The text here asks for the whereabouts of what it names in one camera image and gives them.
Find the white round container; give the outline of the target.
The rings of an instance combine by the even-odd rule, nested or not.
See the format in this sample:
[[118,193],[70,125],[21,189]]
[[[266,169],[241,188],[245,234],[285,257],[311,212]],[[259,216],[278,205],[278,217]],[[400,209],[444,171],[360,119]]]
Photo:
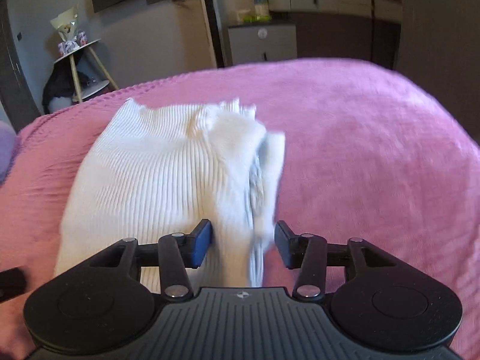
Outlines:
[[235,11],[236,21],[239,24],[245,23],[246,19],[250,16],[250,14],[251,14],[250,9],[236,10]]

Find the black bag under table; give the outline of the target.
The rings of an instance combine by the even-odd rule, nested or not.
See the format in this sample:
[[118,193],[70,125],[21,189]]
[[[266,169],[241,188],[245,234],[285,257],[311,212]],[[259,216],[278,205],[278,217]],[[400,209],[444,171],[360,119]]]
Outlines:
[[55,65],[43,88],[41,105],[44,113],[50,113],[49,105],[54,98],[71,98],[75,92],[70,67],[63,63]]

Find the grey vanity desk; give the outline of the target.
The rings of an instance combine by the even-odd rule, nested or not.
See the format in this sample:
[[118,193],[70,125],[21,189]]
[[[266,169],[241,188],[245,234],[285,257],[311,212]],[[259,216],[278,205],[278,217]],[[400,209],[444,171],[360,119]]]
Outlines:
[[361,59],[395,69],[403,6],[391,0],[268,0],[296,28],[300,58]]

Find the round wooden side table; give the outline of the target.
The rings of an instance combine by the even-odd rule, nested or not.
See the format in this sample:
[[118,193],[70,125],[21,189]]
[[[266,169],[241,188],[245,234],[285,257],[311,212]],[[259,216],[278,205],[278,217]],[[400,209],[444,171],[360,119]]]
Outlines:
[[104,89],[110,91],[119,89],[118,84],[95,50],[100,41],[101,38],[89,41],[54,61],[55,68],[66,67],[71,74],[74,87],[73,103],[87,101]]

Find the pink ribbed bed blanket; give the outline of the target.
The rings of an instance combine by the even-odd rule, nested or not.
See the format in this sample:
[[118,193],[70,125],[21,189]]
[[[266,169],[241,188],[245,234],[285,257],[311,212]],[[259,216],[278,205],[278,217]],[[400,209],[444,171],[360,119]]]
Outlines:
[[148,107],[239,98],[286,134],[277,215],[332,243],[361,236],[453,289],[453,348],[479,357],[479,147],[396,72],[297,59],[141,83],[36,119],[1,184],[1,269],[35,289],[53,275],[59,223],[82,159],[128,98]]

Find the blue white box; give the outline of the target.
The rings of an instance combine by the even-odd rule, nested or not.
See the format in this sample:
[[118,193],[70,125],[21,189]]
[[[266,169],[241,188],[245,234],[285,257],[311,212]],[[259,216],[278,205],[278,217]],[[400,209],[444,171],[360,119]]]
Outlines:
[[256,16],[269,16],[269,0],[254,0],[254,10]]

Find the grey drawer cabinet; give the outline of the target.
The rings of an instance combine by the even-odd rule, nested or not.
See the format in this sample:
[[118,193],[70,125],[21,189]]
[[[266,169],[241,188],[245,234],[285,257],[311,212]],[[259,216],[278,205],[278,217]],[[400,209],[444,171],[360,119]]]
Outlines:
[[228,28],[228,35],[233,66],[297,58],[294,24],[237,25]]

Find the white ribbed knit sweater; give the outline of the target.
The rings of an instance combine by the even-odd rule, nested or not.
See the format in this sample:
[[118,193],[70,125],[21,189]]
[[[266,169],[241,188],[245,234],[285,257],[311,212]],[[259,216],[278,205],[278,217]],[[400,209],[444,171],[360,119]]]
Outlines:
[[189,274],[193,287],[261,286],[285,147],[284,133],[239,100],[156,109],[127,100],[80,164],[55,273],[121,239],[151,244],[208,219],[213,243]]

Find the wrapped flower bouquet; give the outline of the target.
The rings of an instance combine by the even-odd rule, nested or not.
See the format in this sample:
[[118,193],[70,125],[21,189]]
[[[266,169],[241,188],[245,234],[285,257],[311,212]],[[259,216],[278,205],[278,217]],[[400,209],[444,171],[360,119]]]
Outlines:
[[60,36],[63,45],[61,53],[66,55],[77,48],[77,32],[78,32],[78,5],[62,12],[50,21],[52,27]]

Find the green tray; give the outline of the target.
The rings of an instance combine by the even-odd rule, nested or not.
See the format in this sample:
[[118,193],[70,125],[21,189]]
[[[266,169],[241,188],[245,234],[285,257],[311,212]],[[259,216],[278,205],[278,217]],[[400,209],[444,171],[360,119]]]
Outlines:
[[242,24],[259,24],[259,23],[268,23],[272,21],[272,16],[258,16],[258,15],[247,15],[241,19]]

